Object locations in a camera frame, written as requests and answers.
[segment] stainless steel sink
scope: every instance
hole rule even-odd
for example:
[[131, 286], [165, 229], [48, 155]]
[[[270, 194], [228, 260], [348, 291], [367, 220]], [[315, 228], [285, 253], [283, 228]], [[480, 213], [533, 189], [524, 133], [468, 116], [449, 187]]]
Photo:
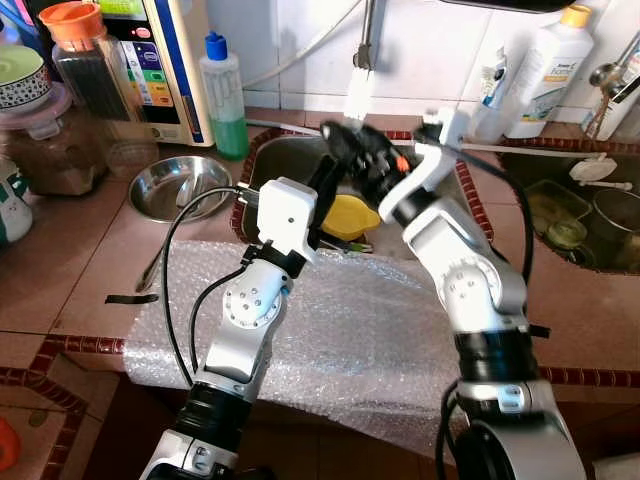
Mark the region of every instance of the stainless steel sink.
[[[631, 182], [632, 192], [640, 194], [640, 158], [631, 155], [613, 155], [618, 164], [616, 170], [606, 179], [607, 182]], [[542, 157], [533, 155], [505, 153], [501, 157], [502, 166], [514, 176], [525, 190], [542, 180], [551, 180], [574, 193], [585, 202], [592, 205], [595, 194], [607, 187], [580, 186], [569, 176], [571, 168], [581, 161], [579, 158]], [[640, 257], [634, 260], [634, 255], [625, 259], [618, 253], [625, 248], [625, 241], [611, 241], [602, 230], [598, 212], [592, 209], [590, 213], [578, 221], [587, 228], [587, 237], [583, 244], [575, 251], [558, 248], [549, 242], [546, 236], [540, 238], [556, 253], [574, 263], [588, 268], [616, 272], [638, 272]], [[632, 241], [636, 235], [630, 235]]]
[[[409, 147], [399, 147], [406, 156], [412, 155]], [[250, 184], [259, 188], [268, 180], [281, 176], [307, 183], [315, 172], [323, 155], [328, 154], [324, 140], [320, 137], [285, 136], [271, 140], [260, 147], [251, 174]], [[455, 172], [452, 172], [439, 186], [437, 192], [455, 199], [470, 212], [464, 191]], [[360, 197], [345, 180], [338, 188], [338, 193], [346, 193]], [[242, 218], [242, 230], [251, 242], [258, 242], [256, 228], [256, 210], [247, 207]], [[398, 225], [383, 224], [376, 230], [367, 232], [367, 238], [374, 251], [380, 255], [396, 258], [415, 258], [401, 240], [401, 229]]]

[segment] stainless steel bowl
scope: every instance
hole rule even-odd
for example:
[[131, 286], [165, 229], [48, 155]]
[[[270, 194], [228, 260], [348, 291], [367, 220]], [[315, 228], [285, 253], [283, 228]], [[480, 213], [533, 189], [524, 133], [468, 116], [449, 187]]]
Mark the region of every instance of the stainless steel bowl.
[[[185, 180], [201, 172], [202, 192], [213, 187], [231, 185], [231, 175], [220, 162], [194, 155], [160, 160], [142, 170], [129, 185], [129, 203], [138, 212], [157, 222], [172, 222], [180, 209], [176, 197]], [[227, 193], [212, 195], [184, 222], [193, 222], [213, 213], [227, 198]]]

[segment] kitchen counter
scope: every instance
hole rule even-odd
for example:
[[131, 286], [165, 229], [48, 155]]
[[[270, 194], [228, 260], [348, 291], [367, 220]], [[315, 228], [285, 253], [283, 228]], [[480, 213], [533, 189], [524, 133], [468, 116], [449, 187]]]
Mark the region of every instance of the kitchen counter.
[[[252, 113], [254, 118], [273, 115]], [[304, 112], [279, 115], [280, 121], [312, 127], [322, 118], [322, 114]], [[416, 124], [415, 117], [373, 120], [378, 127], [395, 130]], [[250, 130], [254, 136], [264, 129]], [[163, 146], [160, 155], [187, 152], [211, 154], [209, 149]], [[497, 164], [494, 154], [481, 155]], [[242, 163], [225, 165], [237, 181]], [[494, 245], [514, 265], [520, 265], [522, 221], [512, 192], [483, 172], [471, 173], [493, 226]], [[35, 214], [32, 231], [0, 252], [0, 345], [7, 345], [0, 348], [0, 365], [26, 368], [16, 364], [16, 356], [33, 359], [47, 335], [127, 337], [137, 308], [105, 305], [104, 299], [108, 294], [133, 293], [136, 279], [168, 228], [144, 219], [129, 206], [127, 186], [127, 181], [107, 178], [96, 191], [81, 198], [29, 198]], [[176, 238], [237, 241], [229, 227], [231, 205], [229, 199], [206, 221], [181, 227]], [[550, 340], [535, 340], [540, 364], [640, 371], [638, 291], [640, 277], [581, 269], [536, 241], [529, 316], [532, 323], [552, 329]], [[119, 356], [77, 353], [79, 350], [70, 356], [84, 367], [122, 369]], [[626, 390], [626, 400], [630, 395], [640, 398], [640, 389]]]

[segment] black cable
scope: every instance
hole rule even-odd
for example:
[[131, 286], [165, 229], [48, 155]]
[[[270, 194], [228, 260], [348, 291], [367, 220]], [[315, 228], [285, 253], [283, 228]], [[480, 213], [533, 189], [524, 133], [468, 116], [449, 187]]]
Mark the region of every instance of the black cable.
[[449, 153], [456, 156], [460, 160], [470, 165], [473, 165], [480, 170], [487, 172], [494, 177], [506, 182], [516, 194], [518, 203], [520, 203], [520, 211], [522, 212], [522, 220], [524, 222], [524, 259], [522, 262], [522, 277], [525, 283], [529, 283], [531, 277], [531, 270], [533, 268], [533, 217], [531, 215], [531, 207], [529, 206], [529, 200], [527, 200], [527, 194], [525, 193], [522, 185], [520, 185], [511, 175], [494, 167], [484, 160], [474, 157], [466, 152], [456, 150], [447, 145], [439, 145]]
[[196, 319], [198, 317], [198, 310], [200, 310], [200, 305], [202, 305], [202, 302], [204, 302], [205, 298], [207, 298], [209, 294], [216, 288], [227, 283], [229, 280], [233, 280], [246, 269], [247, 267], [243, 266], [235, 272], [231, 272], [230, 274], [219, 278], [207, 288], [205, 288], [202, 293], [198, 295], [198, 298], [193, 304], [193, 307], [191, 308], [191, 315], [189, 315], [189, 355], [191, 356], [191, 368], [193, 368], [193, 373], [196, 373], [198, 371], [198, 356], [196, 355]]
[[445, 439], [449, 444], [449, 448], [451, 449], [451, 445], [453, 445], [453, 437], [451, 436], [451, 431], [449, 430], [449, 419], [451, 418], [451, 413], [455, 409], [457, 405], [457, 401], [453, 399], [453, 401], [449, 401], [449, 398], [455, 392], [458, 387], [458, 380], [455, 380], [451, 385], [447, 387], [447, 389], [442, 394], [442, 399], [440, 401], [440, 424], [438, 425], [438, 433], [436, 434], [436, 447], [435, 447], [435, 457], [436, 457], [436, 474], [438, 480], [446, 480], [447, 474], [444, 470], [444, 442]]
[[171, 308], [169, 306], [169, 286], [167, 282], [169, 248], [171, 246], [171, 240], [173, 239], [173, 235], [175, 234], [178, 226], [180, 225], [182, 220], [184, 220], [187, 214], [205, 198], [208, 198], [211, 195], [216, 195], [216, 194], [225, 193], [225, 192], [240, 193], [242, 192], [242, 189], [239, 187], [214, 187], [211, 190], [207, 190], [206, 192], [201, 193], [200, 195], [192, 199], [180, 211], [180, 213], [176, 216], [176, 219], [173, 221], [173, 223], [169, 227], [169, 231], [167, 232], [167, 236], [165, 237], [164, 245], [162, 247], [162, 268], [161, 268], [162, 308], [164, 311], [164, 318], [167, 325], [167, 333], [169, 334], [169, 341], [171, 342], [171, 348], [173, 349], [173, 353], [176, 357], [176, 362], [178, 363], [178, 367], [180, 368], [180, 371], [184, 376], [184, 379], [189, 385], [189, 387], [193, 385], [193, 381], [191, 380], [191, 375], [189, 374], [189, 370], [187, 369], [187, 366], [184, 363], [184, 359], [182, 358], [182, 354], [180, 353], [180, 347], [178, 346], [178, 341], [176, 340], [176, 334], [173, 331], [173, 322], [171, 321]]

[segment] bubble wrap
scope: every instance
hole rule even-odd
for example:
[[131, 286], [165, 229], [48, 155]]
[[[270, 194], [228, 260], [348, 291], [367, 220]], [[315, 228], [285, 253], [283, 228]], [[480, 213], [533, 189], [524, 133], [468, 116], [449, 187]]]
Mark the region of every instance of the bubble wrap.
[[[171, 311], [189, 368], [191, 306], [207, 285], [238, 268], [245, 248], [210, 242], [172, 246]], [[200, 308], [199, 359], [219, 325], [223, 292], [214, 291]], [[435, 441], [440, 397], [458, 376], [449, 328], [433, 283], [417, 261], [320, 251], [294, 283], [260, 398], [427, 454]], [[140, 311], [124, 360], [136, 383], [187, 388], [160, 302]]]

